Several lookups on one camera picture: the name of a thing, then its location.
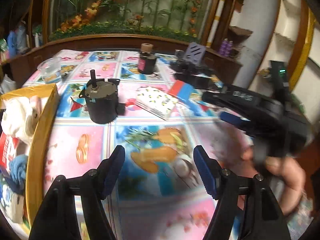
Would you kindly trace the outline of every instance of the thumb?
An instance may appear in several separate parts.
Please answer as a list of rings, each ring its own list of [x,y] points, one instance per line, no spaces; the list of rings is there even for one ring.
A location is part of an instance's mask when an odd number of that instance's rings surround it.
[[[273,175],[281,176],[284,179],[285,188],[279,205],[284,215],[287,215],[299,204],[306,180],[305,171],[291,157],[268,157],[266,168]]]

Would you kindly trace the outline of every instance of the black motor housing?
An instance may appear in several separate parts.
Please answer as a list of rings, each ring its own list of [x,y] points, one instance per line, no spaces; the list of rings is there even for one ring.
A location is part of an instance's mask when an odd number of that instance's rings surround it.
[[[118,85],[120,79],[91,79],[88,81],[79,98],[84,98],[87,104],[90,119],[95,123],[105,124],[112,122],[118,115],[123,115],[125,104],[118,101]]]

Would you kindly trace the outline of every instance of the metal screw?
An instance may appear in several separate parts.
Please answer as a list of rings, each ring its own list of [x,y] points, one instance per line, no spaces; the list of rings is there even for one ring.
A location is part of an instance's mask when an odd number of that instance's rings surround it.
[[[62,181],[65,177],[63,175],[58,175],[56,181]]]
[[[88,171],[89,176],[93,176],[97,174],[97,170],[96,169],[91,169]]]
[[[257,174],[255,176],[255,178],[258,180],[258,181],[262,181],[263,180],[263,176],[261,174]]]
[[[223,169],[223,170],[222,170],[222,174],[223,174],[223,175],[228,176],[228,175],[230,175],[230,173],[231,173],[231,172],[230,172],[230,170],[228,170],[228,169]]]

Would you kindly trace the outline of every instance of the clear plastic cup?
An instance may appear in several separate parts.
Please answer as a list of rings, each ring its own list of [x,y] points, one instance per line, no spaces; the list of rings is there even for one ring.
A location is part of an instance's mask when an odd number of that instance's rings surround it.
[[[37,69],[46,84],[61,81],[61,57],[52,57],[42,62]]]

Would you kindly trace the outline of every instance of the yellow box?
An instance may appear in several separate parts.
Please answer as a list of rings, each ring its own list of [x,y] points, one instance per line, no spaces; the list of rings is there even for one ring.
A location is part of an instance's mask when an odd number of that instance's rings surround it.
[[[56,84],[21,88],[1,96],[1,105],[3,105],[3,101],[11,98],[31,98],[32,96],[48,98],[48,100],[42,109],[39,122],[33,135],[27,165],[25,200],[30,227],[43,200],[44,159],[60,97]]]

